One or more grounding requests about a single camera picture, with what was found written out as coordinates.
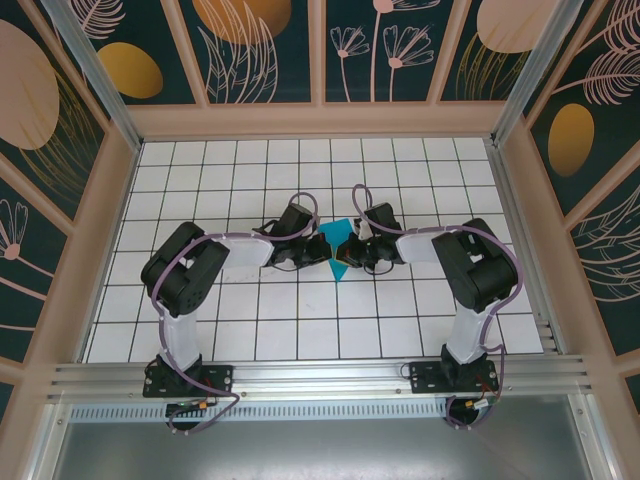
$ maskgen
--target cable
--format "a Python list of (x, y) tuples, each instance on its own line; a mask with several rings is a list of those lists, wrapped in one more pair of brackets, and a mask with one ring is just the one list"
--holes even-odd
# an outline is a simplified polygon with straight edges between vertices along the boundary
[(394, 263), (392, 263), (392, 264), (391, 264), (391, 267), (389, 267), (389, 269), (388, 269), (388, 270), (386, 270), (386, 271), (384, 271), (384, 272), (380, 272), (380, 273), (378, 273), (378, 272), (376, 272), (376, 271), (375, 271), (375, 269), (370, 270), (370, 269), (368, 269), (368, 268), (366, 267), (366, 265), (365, 265), (365, 266), (363, 266), (363, 270), (364, 270), (364, 272), (365, 272), (365, 273), (368, 273), (368, 274), (369, 274), (369, 275), (371, 275), (372, 277), (380, 277), (380, 276), (382, 276), (382, 275), (386, 275), (387, 273), (391, 273), (391, 271), (393, 270), (393, 268), (394, 268), (394, 267), (395, 267), (395, 264), (394, 264)]
[(287, 270), (286, 268), (276, 267), (275, 265), (271, 265), (271, 268), (275, 268), (276, 270), (280, 270), (281, 272), (287, 272), (287, 273), (297, 272), (298, 270), (300, 270), (300, 267), (290, 268), (289, 270)]
[[(259, 238), (262, 240), (267, 240), (267, 241), (278, 241), (278, 242), (286, 242), (288, 240), (293, 240), (294, 238), (298, 238), (301, 237), (306, 231), (308, 231), (309, 229), (312, 229), (313, 226), (316, 223), (319, 223), (319, 218), (318, 218), (318, 201), (315, 199), (315, 197), (307, 192), (298, 192), (296, 194), (294, 194), (290, 199), (289, 199), (289, 204), (293, 203), (293, 201), (296, 198), (300, 198), (300, 197), (308, 197), (311, 199), (311, 201), (313, 202), (313, 215), (311, 216), (311, 220), (309, 220), (309, 223), (300, 231), (296, 232), (296, 233), (292, 233), (291, 235), (286, 235), (284, 237), (272, 237), (269, 235), (262, 235), (262, 234), (258, 234), (255, 232), (251, 232), (251, 233), (241, 233), (241, 232), (230, 232), (230, 233), (210, 233), (207, 235), (203, 235), (202, 237), (199, 237), (197, 239), (195, 239), (193, 242), (191, 242), (189, 245), (187, 245), (186, 247), (184, 247), (180, 253), (174, 257), (173, 260), (171, 260), (169, 262), (169, 265), (167, 265), (167, 268), (164, 269), (164, 271), (160, 274), (160, 277), (158, 277), (158, 281), (156, 282), (155, 286), (153, 287), (153, 291), (151, 292), (151, 304), (153, 305), (153, 308), (156, 309), (156, 311), (158, 312), (158, 315), (160, 315), (160, 345), (162, 346), (162, 351), (163, 353), (166, 355), (167, 357), (167, 361), (169, 363), (169, 365), (171, 366), (171, 368), (173, 368), (173, 370), (175, 370), (175, 372), (180, 375), (180, 377), (182, 377), (183, 380), (185, 380), (187, 383), (190, 383), (191, 385), (200, 388), (201, 390), (204, 390), (205, 392), (209, 392), (209, 393), (213, 393), (214, 395), (218, 395), (221, 397), (232, 397), (233, 401), (227, 405), (226, 407), (224, 407), (222, 410), (220, 410), (220, 412), (218, 412), (217, 415), (215, 415), (211, 420), (207, 420), (206, 422), (202, 422), (199, 423), (197, 426), (195, 426), (194, 428), (192, 428), (191, 430), (186, 430), (183, 433), (183, 435), (189, 435), (189, 433), (198, 433), (201, 432), (202, 430), (210, 427), (211, 425), (213, 425), (215, 422), (218, 421), (218, 419), (220, 417), (222, 417), (225, 413), (227, 413), (229, 410), (231, 410), (239, 401), (240, 401), (240, 395), (238, 395), (237, 393), (233, 393), (233, 392), (227, 392), (225, 390), (218, 390), (217, 388), (211, 388), (208, 387), (206, 385), (203, 385), (202, 383), (194, 380), (193, 378), (189, 377), (188, 375), (186, 375), (178, 366), (175, 358), (173, 358), (173, 355), (171, 355), (171, 352), (169, 351), (169, 347), (167, 346), (167, 339), (165, 338), (164, 335), (164, 317), (165, 317), (165, 313), (166, 311), (164, 310), (164, 308), (158, 303), (158, 292), (160, 291), (160, 287), (162, 286), (162, 284), (164, 283), (164, 281), (167, 279), (167, 276), (169, 275), (169, 273), (171, 272), (171, 270), (173, 270), (173, 268), (178, 264), (178, 262), (180, 262), (180, 260), (182, 260), (191, 250), (193, 250), (195, 247), (197, 247), (198, 245), (200, 245), (203, 242), (206, 242), (207, 240), (218, 240), (218, 239), (227, 239), (227, 238)], [(175, 427), (171, 427), (172, 432), (175, 434), (177, 432), (179, 432), (180, 430), (176, 429)]]
[[(369, 190), (369, 188), (367, 188), (366, 185), (362, 183), (354, 185), (353, 189), (351, 190), (351, 199), (353, 201), (353, 206), (358, 212), (358, 215), (363, 221), (367, 222), (371, 226), (378, 228), (379, 230), (382, 230), (383, 232), (392, 233), (394, 235), (409, 235), (413, 233), (438, 233), (438, 232), (450, 232), (453, 230), (460, 230), (463, 232), (474, 233), (480, 237), (486, 238), (487, 240), (489, 240), (490, 242), (498, 246), (507, 255), (507, 257), (509, 257), (509, 260), (511, 260), (511, 263), (513, 263), (513, 266), (516, 269), (516, 276), (518, 278), (518, 282), (516, 283), (516, 288), (513, 292), (511, 292), (511, 295), (509, 295), (507, 298), (505, 298), (501, 302), (496, 303), (491, 308), (491, 310), (489, 310), (489, 314), (487, 315), (487, 318), (484, 324), (482, 325), (482, 330), (480, 331), (480, 345), (482, 346), (482, 349), (485, 352), (491, 353), (491, 352), (496, 352), (500, 350), (500, 380), (498, 384), (498, 395), (497, 395), (499, 397), (502, 394), (502, 385), (504, 383), (504, 362), (505, 362), (506, 351), (505, 351), (504, 345), (502, 344), (498, 345), (497, 347), (489, 348), (485, 345), (485, 343), (487, 340), (487, 333), (489, 331), (489, 326), (491, 325), (491, 322), (493, 321), (495, 315), (498, 313), (498, 310), (500, 310), (502, 307), (511, 303), (522, 290), (522, 287), (524, 284), (524, 274), (522, 272), (522, 266), (520, 265), (520, 262), (518, 261), (516, 256), (511, 252), (511, 250), (509, 250), (509, 248), (504, 243), (502, 243), (493, 235), (490, 235), (487, 232), (480, 230), (478, 228), (469, 227), (467, 225), (447, 225), (444, 227), (423, 227), (423, 228), (413, 228), (410, 230), (396, 230), (394, 228), (389, 228), (389, 227), (385, 227), (384, 225), (380, 225), (379, 223), (376, 223), (373, 220), (369, 219), (369, 217), (367, 217), (367, 214), (360, 208), (360, 205), (358, 205), (358, 200), (356, 199), (356, 193), (358, 190), (365, 191), (365, 194), (367, 196), (367, 205), (370, 205), (373, 203), (373, 200), (372, 200), (373, 196), (371, 194), (371, 190)], [(471, 430), (470, 425), (465, 425), (462, 422), (459, 422), (449, 414), (451, 410), (451, 404), (455, 399), (456, 397), (454, 395), (447, 400), (447, 406), (445, 409), (446, 422), (456, 429), (462, 426), (467, 428), (468, 430)], [(487, 420), (487, 418), (491, 415), (492, 411), (493, 411), (493, 408), (489, 408), (487, 413), (485, 413), (482, 418), (474, 422), (474, 426), (477, 427), (478, 425), (484, 423)]]

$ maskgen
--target white grid floor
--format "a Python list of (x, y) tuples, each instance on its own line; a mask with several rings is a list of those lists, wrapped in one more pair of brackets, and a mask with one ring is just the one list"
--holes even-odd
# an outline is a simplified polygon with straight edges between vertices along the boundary
[[(146, 143), (89, 347), (88, 362), (144, 362), (159, 347), (158, 319), (140, 281), (146, 261), (185, 220), (207, 232), (249, 231), (279, 217), (299, 190), (324, 221), (356, 216), (365, 182), (405, 228), (482, 217), (507, 244), (487, 154), (478, 138), (380, 138)], [(488, 343), (542, 353), (526, 291), (503, 309)], [(199, 309), (205, 360), (435, 356), (455, 307), (436, 264), (396, 266), (375, 278), (327, 262), (299, 272), (223, 271)]]

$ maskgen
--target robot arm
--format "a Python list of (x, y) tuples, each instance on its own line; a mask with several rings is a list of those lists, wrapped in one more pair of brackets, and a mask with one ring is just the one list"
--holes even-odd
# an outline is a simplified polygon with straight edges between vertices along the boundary
[[(388, 203), (372, 207), (365, 213), (376, 223), (400, 230)], [(279, 220), (269, 222), (256, 232), (285, 237), (303, 229), (311, 218), (308, 210), (290, 204)], [(517, 283), (516, 269), (510, 259), (499, 247), (475, 234), (456, 231), (438, 236), (429, 233), (396, 235), (358, 220), (354, 224), (356, 233), (336, 252), (336, 259), (351, 267), (373, 269), (379, 260), (396, 264), (440, 262), (457, 306), (451, 337), (442, 349), (442, 370), (452, 387), (473, 379), (478, 365), (486, 359), (481, 337), (488, 312), (496, 302), (508, 297)], [(465, 225), (492, 234), (481, 219)], [(143, 269), (142, 280), (149, 294), (167, 265), (185, 246), (204, 234), (191, 222), (182, 224), (174, 232)], [(179, 263), (169, 273), (159, 291), (160, 303), (169, 313), (164, 323), (165, 337), (178, 367), (185, 371), (200, 358), (195, 312), (223, 266), (266, 267), (291, 259), (297, 268), (302, 268), (331, 257), (331, 247), (322, 234), (286, 242), (267, 241), (260, 236), (229, 236), (219, 241), (202, 242), (187, 255), (185, 263)]]
[[(383, 203), (369, 208), (366, 218), (400, 231), (393, 208)], [(447, 343), (443, 345), (441, 366), (452, 389), (473, 381), (486, 360), (482, 333), (491, 309), (507, 298), (517, 284), (515, 266), (500, 247), (477, 234), (462, 231), (410, 233), (380, 231), (356, 220), (357, 232), (341, 245), (336, 258), (352, 267), (373, 270), (379, 260), (396, 264), (439, 262), (456, 302), (456, 317)], [(493, 236), (476, 218), (464, 225)]]
[[(299, 232), (312, 219), (304, 207), (289, 204), (279, 220), (255, 231), (269, 237), (286, 237)], [(205, 235), (193, 222), (180, 225), (149, 260), (142, 271), (142, 281), (151, 292), (169, 263), (191, 242)], [(297, 268), (331, 258), (331, 246), (323, 234), (298, 237), (289, 241), (268, 241), (261, 236), (222, 237), (207, 240), (191, 250), (184, 263), (178, 263), (160, 287), (159, 302), (169, 315), (165, 316), (164, 335), (167, 347), (177, 366), (186, 371), (200, 361), (197, 346), (197, 308), (205, 301), (220, 270), (224, 267), (269, 267), (287, 259)], [(168, 367), (166, 352), (160, 352)]]

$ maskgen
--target blue triangular object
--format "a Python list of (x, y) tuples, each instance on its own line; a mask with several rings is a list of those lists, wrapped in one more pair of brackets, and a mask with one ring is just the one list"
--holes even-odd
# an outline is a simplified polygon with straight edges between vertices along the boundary
[[(331, 250), (335, 254), (338, 247), (347, 241), (349, 234), (353, 233), (353, 228), (351, 227), (349, 219), (343, 218), (337, 222), (323, 223), (318, 227), (318, 231), (324, 233), (327, 242), (331, 245)], [(347, 268), (349, 268), (344, 263), (338, 262), (333, 258), (329, 260), (329, 265), (331, 266), (331, 271), (333, 272), (333, 277), (336, 279), (336, 282), (340, 281), (347, 272)]]

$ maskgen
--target orange circle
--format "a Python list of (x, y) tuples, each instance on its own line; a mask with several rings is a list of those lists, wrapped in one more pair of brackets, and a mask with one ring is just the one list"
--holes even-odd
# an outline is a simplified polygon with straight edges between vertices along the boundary
[(239, 45), (259, 43), (260, 37), (250, 33), (255, 28), (252, 17), (257, 28), (261, 19), (272, 37), (282, 33), (291, 18), (291, 0), (193, 0), (193, 7), (217, 37)]

